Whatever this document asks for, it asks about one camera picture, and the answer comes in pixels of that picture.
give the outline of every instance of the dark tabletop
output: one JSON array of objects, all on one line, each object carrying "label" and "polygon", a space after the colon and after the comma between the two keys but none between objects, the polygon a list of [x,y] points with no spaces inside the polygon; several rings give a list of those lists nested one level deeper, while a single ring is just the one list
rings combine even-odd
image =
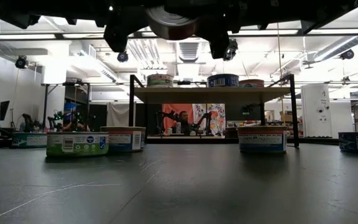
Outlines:
[{"label": "dark tabletop", "polygon": [[358,223],[358,154],[182,144],[58,160],[0,149],[0,223]]}]

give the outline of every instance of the black metal frame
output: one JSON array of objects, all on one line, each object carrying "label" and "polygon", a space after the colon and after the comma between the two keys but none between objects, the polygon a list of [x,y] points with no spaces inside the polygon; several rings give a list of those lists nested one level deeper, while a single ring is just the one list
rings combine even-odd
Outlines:
[{"label": "black metal frame", "polygon": [[[144,88],[143,84],[137,79],[135,75],[131,75],[129,79],[129,126],[134,126],[134,102],[135,102],[135,81],[139,84],[140,87]],[[291,93],[291,107],[292,107],[292,120],[293,120],[293,143],[295,147],[299,147],[299,132],[298,132],[298,115],[296,114],[296,94],[295,94],[295,76],[293,74],[288,74],[281,78],[279,81],[276,81],[268,86],[272,87],[274,85],[277,85],[278,83],[288,83],[290,82],[290,93]],[[147,103],[145,104],[145,123],[147,128]],[[265,103],[261,103],[260,105],[260,125],[265,126],[266,120],[265,120]],[[169,140],[155,140],[153,139],[152,142],[156,143],[160,141],[160,143],[169,141]],[[221,140],[226,141],[227,143],[233,142],[233,140]]]},{"label": "black metal frame", "polygon": [[[51,93],[52,91],[54,91],[54,89],[57,86],[66,86],[64,83],[62,84],[41,84],[41,86],[45,87],[45,98],[44,98],[44,116],[42,118],[42,129],[45,129],[46,127],[46,122],[47,122],[47,106],[48,106],[48,95],[49,93]],[[89,123],[89,118],[90,118],[90,96],[91,96],[91,85],[90,83],[84,83],[84,85],[88,86],[88,91],[86,93],[86,99],[88,99],[86,101],[86,123],[85,123],[85,130],[88,127],[88,123]]]}]

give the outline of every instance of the tuna can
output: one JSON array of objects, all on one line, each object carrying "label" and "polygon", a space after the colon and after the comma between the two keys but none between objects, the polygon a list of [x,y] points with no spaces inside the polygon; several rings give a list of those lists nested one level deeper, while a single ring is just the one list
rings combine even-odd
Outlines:
[{"label": "tuna can", "polygon": [[173,87],[173,77],[170,75],[149,75],[147,87]]},{"label": "tuna can", "polygon": [[241,152],[286,152],[286,126],[238,127]]},{"label": "tuna can", "polygon": [[263,80],[243,80],[240,81],[240,87],[265,87],[265,81]]},{"label": "tuna can", "polygon": [[239,86],[239,76],[233,74],[211,75],[207,79],[207,87]]},{"label": "tuna can", "polygon": [[12,148],[47,147],[46,133],[13,133]]},{"label": "tuna can", "polygon": [[109,151],[108,133],[48,133],[47,156],[101,156]]},{"label": "tuna can", "polygon": [[146,128],[100,127],[109,133],[109,153],[143,151]]}]

